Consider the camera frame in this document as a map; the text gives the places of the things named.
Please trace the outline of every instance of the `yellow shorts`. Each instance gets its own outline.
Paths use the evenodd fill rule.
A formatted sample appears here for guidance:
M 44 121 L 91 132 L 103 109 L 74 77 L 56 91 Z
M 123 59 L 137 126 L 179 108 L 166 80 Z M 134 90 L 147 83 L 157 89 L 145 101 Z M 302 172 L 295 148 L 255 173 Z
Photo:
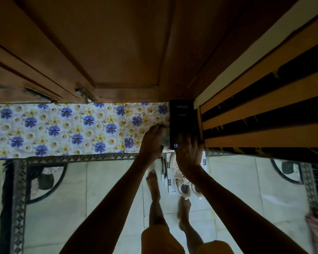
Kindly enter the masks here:
M 183 254 L 182 245 L 171 235 L 170 230 L 164 225 L 154 225 L 143 231 L 141 235 L 142 254 Z M 197 254 L 233 254 L 231 247 L 223 241 L 212 241 L 202 244 Z

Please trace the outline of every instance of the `floral cloth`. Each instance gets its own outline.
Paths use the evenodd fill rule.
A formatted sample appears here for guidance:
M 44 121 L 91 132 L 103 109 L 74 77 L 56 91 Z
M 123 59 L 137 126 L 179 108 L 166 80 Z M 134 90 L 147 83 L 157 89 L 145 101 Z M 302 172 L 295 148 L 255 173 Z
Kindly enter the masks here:
M 0 158 L 139 152 L 149 127 L 169 126 L 169 105 L 2 104 Z M 163 137 L 169 146 L 169 130 Z

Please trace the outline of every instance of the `blue flower print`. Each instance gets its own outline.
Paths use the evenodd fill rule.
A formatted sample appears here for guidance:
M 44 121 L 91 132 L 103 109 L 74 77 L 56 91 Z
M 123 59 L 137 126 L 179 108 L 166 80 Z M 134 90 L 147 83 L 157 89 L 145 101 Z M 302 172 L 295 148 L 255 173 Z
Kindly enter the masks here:
M 48 109 L 48 105 L 47 104 L 38 104 L 38 108 L 46 110 L 46 109 Z
M 91 126 L 91 125 L 93 125 L 94 124 L 94 117 L 92 117 L 92 116 L 86 116 L 86 117 L 84 117 L 84 125 L 85 126 Z
M 28 117 L 25 120 L 25 127 L 35 127 L 37 120 L 33 117 Z
M 125 148 L 132 148 L 134 140 L 132 138 L 125 138 Z
M 62 117 L 70 117 L 72 116 L 72 110 L 68 107 L 65 107 L 61 110 L 61 116 Z
M 158 107 L 159 114 L 165 115 L 167 113 L 167 110 L 168 110 L 168 108 L 165 104 L 159 105 L 159 107 Z
M 23 138 L 20 137 L 20 136 L 16 136 L 16 137 L 13 137 L 13 139 L 11 140 L 11 146 L 12 147 L 21 147 L 22 146 L 22 143 L 24 142 Z
M 11 109 L 3 109 L 1 111 L 1 118 L 2 119 L 9 119 L 10 117 L 12 117 L 12 110 Z
M 72 136 L 72 144 L 81 144 L 82 143 L 82 135 L 80 134 L 75 134 Z
M 133 117 L 132 124 L 133 124 L 134 126 L 140 126 L 140 125 L 142 124 L 142 119 L 141 119 L 141 117 L 139 117 L 139 116 Z
M 106 126 L 106 133 L 114 134 L 116 132 L 117 126 L 115 124 L 108 124 Z
M 96 143 L 96 145 L 94 146 L 94 150 L 100 153 L 105 152 L 105 148 L 106 148 L 106 145 L 104 143 Z
M 94 103 L 94 106 L 98 107 L 98 108 L 102 108 L 105 106 L 105 104 L 103 103 Z
M 57 136 L 59 135 L 59 131 L 60 131 L 60 128 L 57 127 L 57 126 L 52 126 L 48 129 L 48 134 L 50 136 Z
M 117 107 L 117 115 L 119 115 L 119 116 L 125 115 L 125 107 L 124 106 Z
M 37 156 L 45 156 L 47 154 L 47 147 L 45 145 L 38 145 L 35 149 L 35 155 Z

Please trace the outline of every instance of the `wooden cabinet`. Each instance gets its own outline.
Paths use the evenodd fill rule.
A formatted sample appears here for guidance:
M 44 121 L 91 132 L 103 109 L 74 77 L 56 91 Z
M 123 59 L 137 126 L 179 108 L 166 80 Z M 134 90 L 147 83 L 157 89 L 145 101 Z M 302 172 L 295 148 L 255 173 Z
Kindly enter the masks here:
M 0 0 L 0 102 L 195 98 L 296 1 Z

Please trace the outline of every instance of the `foot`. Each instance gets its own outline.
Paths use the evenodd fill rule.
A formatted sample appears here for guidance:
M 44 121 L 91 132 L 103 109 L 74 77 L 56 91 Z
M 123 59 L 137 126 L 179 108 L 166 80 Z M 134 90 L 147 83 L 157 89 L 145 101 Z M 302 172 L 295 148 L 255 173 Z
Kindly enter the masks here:
M 178 207 L 178 219 L 180 230 L 184 231 L 185 227 L 190 224 L 189 222 L 189 213 L 191 209 L 190 200 L 185 201 L 184 197 L 180 197 L 179 207 Z
M 159 201 L 160 200 L 160 191 L 158 186 L 158 178 L 155 171 L 151 171 L 148 173 L 146 177 L 147 185 L 149 191 L 151 192 L 152 201 Z

